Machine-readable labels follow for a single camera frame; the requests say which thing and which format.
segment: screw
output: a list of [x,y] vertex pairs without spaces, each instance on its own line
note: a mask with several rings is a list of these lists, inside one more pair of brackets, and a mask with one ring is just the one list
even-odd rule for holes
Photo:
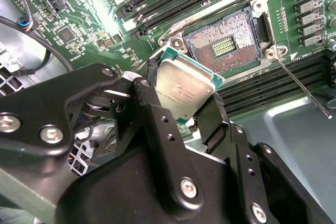
[[272,153],[271,149],[267,145],[264,145],[264,149],[267,153]]
[[252,209],[252,212],[253,212],[254,216],[257,218],[257,220],[260,223],[266,223],[266,221],[267,221],[266,214],[259,205],[253,203],[251,205],[251,209]]
[[175,40],[173,40],[173,45],[174,45],[174,47],[182,47],[183,42],[181,41],[181,39],[175,39]]
[[262,4],[258,1],[255,1],[252,5],[252,8],[255,12],[258,12],[262,8]]
[[12,115],[0,116],[0,132],[10,133],[20,128],[21,122],[18,118]]
[[267,50],[265,53],[265,58],[268,60],[274,59],[274,51],[273,50]]
[[197,188],[195,184],[187,178],[181,180],[181,190],[188,198],[195,198],[197,195]]
[[63,132],[59,128],[53,126],[45,127],[40,132],[40,138],[48,144],[57,144],[63,137]]
[[101,69],[102,73],[105,74],[106,76],[112,77],[113,76],[113,72],[111,69],[109,68],[102,68]]
[[144,85],[145,87],[149,88],[149,83],[146,80],[141,80],[140,81],[142,85]]
[[243,129],[241,127],[239,127],[238,125],[236,125],[236,130],[239,132],[239,133],[242,133],[243,132]]

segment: gray metal panel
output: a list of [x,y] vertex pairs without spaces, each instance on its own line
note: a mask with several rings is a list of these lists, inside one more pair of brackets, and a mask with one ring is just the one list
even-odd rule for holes
[[235,123],[244,128],[253,145],[272,146],[336,223],[336,111],[330,112],[334,118],[328,120],[305,97]]

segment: integrated circuit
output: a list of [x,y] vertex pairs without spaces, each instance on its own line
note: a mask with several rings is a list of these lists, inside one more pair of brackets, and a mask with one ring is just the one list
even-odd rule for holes
[[240,9],[185,35],[183,39],[192,57],[219,74],[259,60],[262,54],[256,20],[251,14],[249,7]]
[[69,27],[64,28],[63,30],[59,31],[59,34],[62,36],[64,39],[65,43],[68,43],[75,39],[75,35],[71,31]]

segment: green circuit board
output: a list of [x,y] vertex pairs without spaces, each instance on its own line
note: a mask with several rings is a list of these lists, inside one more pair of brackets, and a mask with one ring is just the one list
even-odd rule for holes
[[[12,1],[25,14],[22,1]],[[56,10],[55,7],[54,9],[50,7],[50,2],[48,3],[46,0],[28,1],[33,10],[37,31],[59,50],[74,68],[98,62],[113,67],[119,73],[129,70],[141,73],[141,67],[144,63],[160,48],[159,38],[173,24],[221,0],[142,0],[138,1],[140,3],[138,9],[133,9],[126,14],[120,14],[120,10],[125,10],[128,3],[137,3],[136,0],[126,0],[121,3],[119,3],[120,0],[58,0],[60,3],[58,3]],[[193,4],[188,5],[188,1],[193,1]],[[314,30],[313,34],[309,34],[308,37],[313,38],[307,40],[307,44],[304,45],[301,33],[306,31],[303,31],[300,28],[302,25],[298,23],[299,2],[298,0],[268,1],[268,10],[277,45],[288,48],[288,52],[284,56],[285,63],[308,57],[325,49],[326,41],[336,36],[335,28],[329,25],[330,20],[334,17],[333,11],[328,9],[332,0],[315,0],[314,8],[315,10],[318,8],[316,11],[316,19],[319,20],[318,29]],[[151,12],[146,13],[144,10],[148,6],[153,8]],[[184,32],[189,33],[202,28],[202,26],[233,11],[228,10],[215,16],[209,16],[209,18],[205,17],[202,22]],[[125,29],[125,22],[131,18],[139,17],[142,20],[135,28]],[[255,60],[220,74],[226,78],[232,77],[259,65],[260,61]],[[278,67],[277,64],[271,62],[267,67],[244,78],[250,78],[275,67]],[[244,78],[238,78],[234,82],[242,81]]]

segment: metal plate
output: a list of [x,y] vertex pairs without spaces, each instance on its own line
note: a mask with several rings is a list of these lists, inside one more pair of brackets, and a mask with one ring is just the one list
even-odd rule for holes
[[177,56],[164,59],[158,70],[156,92],[161,105],[176,118],[190,119],[215,91],[208,74]]
[[334,116],[330,120],[304,97],[234,121],[252,145],[263,142],[272,146],[336,223],[336,111],[329,111]]

